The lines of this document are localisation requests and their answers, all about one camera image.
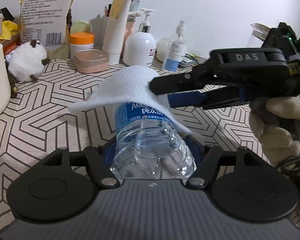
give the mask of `white jar with orange lid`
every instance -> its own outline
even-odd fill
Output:
[[[70,59],[74,59],[77,51],[93,49],[94,35],[92,33],[70,34]]]

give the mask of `food package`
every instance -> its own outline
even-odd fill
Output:
[[[2,22],[0,41],[11,40],[12,36],[19,33],[19,25],[11,21]]]
[[[21,43],[40,41],[51,59],[69,56],[66,16],[73,0],[19,0]]]

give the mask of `gray gripper base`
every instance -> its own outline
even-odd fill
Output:
[[[15,220],[3,240],[300,240],[288,219],[250,224],[220,212],[179,180],[126,179],[101,191],[81,214],[55,224]]]

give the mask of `yellow label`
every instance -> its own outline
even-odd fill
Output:
[[[288,68],[290,75],[300,74],[300,66],[298,63],[290,63],[288,64]]]
[[[123,4],[124,4],[124,0],[113,0],[109,17],[118,19]]]

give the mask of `white towel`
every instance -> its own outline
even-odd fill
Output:
[[[178,132],[186,135],[193,134],[189,128],[174,118],[167,95],[156,96],[150,91],[149,82],[157,76],[159,74],[149,67],[131,66],[124,68],[98,84],[87,101],[74,103],[68,106],[68,109],[73,112],[119,103],[140,103],[157,109],[167,116]]]

